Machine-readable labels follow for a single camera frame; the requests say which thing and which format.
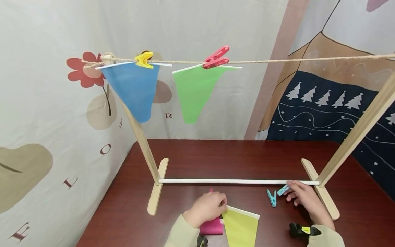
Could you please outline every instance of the red flower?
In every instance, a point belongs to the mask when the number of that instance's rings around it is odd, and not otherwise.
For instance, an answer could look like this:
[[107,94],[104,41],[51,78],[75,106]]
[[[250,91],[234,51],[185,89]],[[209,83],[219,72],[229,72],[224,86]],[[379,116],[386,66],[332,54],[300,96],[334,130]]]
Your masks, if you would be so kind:
[[[82,55],[83,60],[89,62],[101,62],[100,53],[96,57],[91,52],[85,52]],[[92,87],[94,84],[102,87],[104,86],[104,75],[100,70],[96,70],[95,67],[84,69],[84,63],[82,63],[79,58],[69,58],[66,61],[67,66],[72,68],[75,71],[70,72],[67,77],[71,81],[81,81],[81,86],[84,88]]]

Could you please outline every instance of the yellow clothespin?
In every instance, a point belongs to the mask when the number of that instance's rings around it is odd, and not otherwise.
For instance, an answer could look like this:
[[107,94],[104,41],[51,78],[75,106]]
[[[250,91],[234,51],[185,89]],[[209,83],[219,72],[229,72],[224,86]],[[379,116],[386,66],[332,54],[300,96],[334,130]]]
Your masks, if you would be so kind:
[[148,59],[150,59],[153,55],[154,53],[150,51],[146,51],[143,54],[138,55],[137,57],[134,58],[135,60],[137,60],[136,65],[144,68],[153,69],[154,67],[148,64]]

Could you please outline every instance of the child's hand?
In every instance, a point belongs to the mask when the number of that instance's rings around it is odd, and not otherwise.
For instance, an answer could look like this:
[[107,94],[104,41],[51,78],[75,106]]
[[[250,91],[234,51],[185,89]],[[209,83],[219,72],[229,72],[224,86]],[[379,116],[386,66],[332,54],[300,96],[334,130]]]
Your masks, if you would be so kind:
[[324,225],[335,230],[331,216],[311,186],[296,180],[288,181],[287,185],[289,189],[284,194],[288,194],[288,202],[295,198],[293,204],[295,206],[303,205],[314,224]]
[[184,212],[183,217],[193,228],[199,228],[204,222],[213,220],[225,212],[228,209],[226,204],[225,194],[207,193],[199,197],[192,208]]

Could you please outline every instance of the triangular flag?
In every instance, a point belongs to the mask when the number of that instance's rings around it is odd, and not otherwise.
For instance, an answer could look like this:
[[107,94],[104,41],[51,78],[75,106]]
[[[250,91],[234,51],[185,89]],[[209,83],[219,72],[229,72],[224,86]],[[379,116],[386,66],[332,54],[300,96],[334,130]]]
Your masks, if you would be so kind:
[[101,68],[108,83],[129,111],[140,123],[151,118],[159,65],[153,69],[137,66],[135,63],[114,64]]
[[218,66],[206,70],[203,69],[202,65],[196,65],[174,71],[174,82],[180,99],[184,122],[190,124],[196,123],[218,79],[224,72],[240,68]]
[[222,216],[229,247],[255,246],[259,215],[228,206]]
[[223,233],[224,227],[219,217],[216,217],[212,221],[206,221],[200,226],[200,234],[203,235],[221,235]]

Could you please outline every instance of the blue pennant flag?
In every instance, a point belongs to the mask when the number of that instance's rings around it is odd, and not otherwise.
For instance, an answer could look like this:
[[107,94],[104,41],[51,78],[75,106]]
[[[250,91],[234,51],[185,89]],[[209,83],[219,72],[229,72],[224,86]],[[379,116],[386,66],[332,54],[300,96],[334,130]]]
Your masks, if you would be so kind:
[[149,69],[135,63],[123,63],[101,69],[108,83],[139,123],[151,118],[159,73],[159,65],[152,66],[154,68]]

